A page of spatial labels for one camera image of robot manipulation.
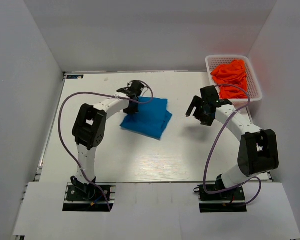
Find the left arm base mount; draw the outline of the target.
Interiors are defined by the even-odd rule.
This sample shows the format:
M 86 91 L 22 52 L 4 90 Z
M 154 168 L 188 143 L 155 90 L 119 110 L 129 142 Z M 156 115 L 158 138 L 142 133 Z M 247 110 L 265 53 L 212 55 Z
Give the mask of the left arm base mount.
M 81 183 L 75 176 L 67 184 L 63 212 L 110 212 L 115 203 L 116 186 Z

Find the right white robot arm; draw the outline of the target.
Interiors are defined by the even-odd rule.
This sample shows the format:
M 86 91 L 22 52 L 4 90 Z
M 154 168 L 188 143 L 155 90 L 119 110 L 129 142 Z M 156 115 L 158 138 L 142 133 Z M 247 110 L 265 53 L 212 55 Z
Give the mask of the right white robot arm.
M 214 121 L 223 124 L 221 131 L 228 129 L 239 141 L 237 163 L 215 181 L 215 189 L 207 189 L 208 166 L 204 167 L 203 190 L 226 200 L 234 189 L 241 187 L 258 175 L 279 167 L 276 133 L 262 129 L 249 122 L 229 99 L 221 99 L 215 86 L 200 89 L 200 96 L 194 96 L 186 116 L 194 116 L 201 125 L 212 126 Z

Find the blue t shirt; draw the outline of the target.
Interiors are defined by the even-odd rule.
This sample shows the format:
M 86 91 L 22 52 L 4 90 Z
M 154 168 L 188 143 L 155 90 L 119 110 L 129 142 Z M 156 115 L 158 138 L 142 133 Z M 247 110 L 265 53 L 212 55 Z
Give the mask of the blue t shirt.
M 120 127 L 160 140 L 173 116 L 167 107 L 168 99 L 155 97 L 150 103 L 139 104 L 137 113 L 126 115 Z

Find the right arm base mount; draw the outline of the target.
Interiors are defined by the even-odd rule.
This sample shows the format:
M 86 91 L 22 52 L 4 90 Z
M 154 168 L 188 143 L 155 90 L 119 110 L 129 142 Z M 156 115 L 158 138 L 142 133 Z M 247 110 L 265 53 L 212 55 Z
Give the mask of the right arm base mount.
M 199 196 L 200 213 L 244 213 L 246 198 L 242 187 L 218 194 L 207 194 L 203 185 L 193 189 Z

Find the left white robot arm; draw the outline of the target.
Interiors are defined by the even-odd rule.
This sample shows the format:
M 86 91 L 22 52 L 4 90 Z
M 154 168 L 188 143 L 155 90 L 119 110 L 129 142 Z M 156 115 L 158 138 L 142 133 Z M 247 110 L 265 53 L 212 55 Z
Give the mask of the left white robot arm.
M 79 187 L 78 193 L 89 200 L 95 196 L 96 182 L 95 156 L 97 147 L 104 139 L 106 122 L 116 113 L 135 114 L 138 110 L 139 97 L 145 88 L 139 80 L 133 80 L 127 87 L 116 91 L 114 97 L 89 105 L 83 104 L 75 120 L 72 135 L 77 146 L 77 172 L 71 177 L 71 183 Z

